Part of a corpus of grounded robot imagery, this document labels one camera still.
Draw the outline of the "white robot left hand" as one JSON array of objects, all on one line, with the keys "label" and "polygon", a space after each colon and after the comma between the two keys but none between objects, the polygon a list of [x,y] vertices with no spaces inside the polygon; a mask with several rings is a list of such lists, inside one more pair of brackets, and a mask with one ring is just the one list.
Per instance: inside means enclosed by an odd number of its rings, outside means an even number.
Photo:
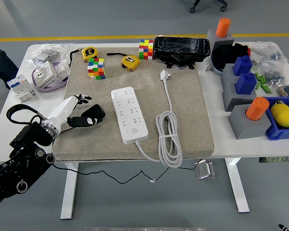
[{"label": "white robot left hand", "polygon": [[102,122],[105,117],[103,108],[98,104],[87,109],[81,114],[81,116],[70,116],[77,105],[88,103],[91,99],[92,97],[84,94],[71,96],[63,100],[56,108],[54,108],[49,117],[44,120],[43,123],[52,125],[57,130],[59,130],[65,123],[68,123],[68,125],[73,128],[90,127],[98,124]]}]

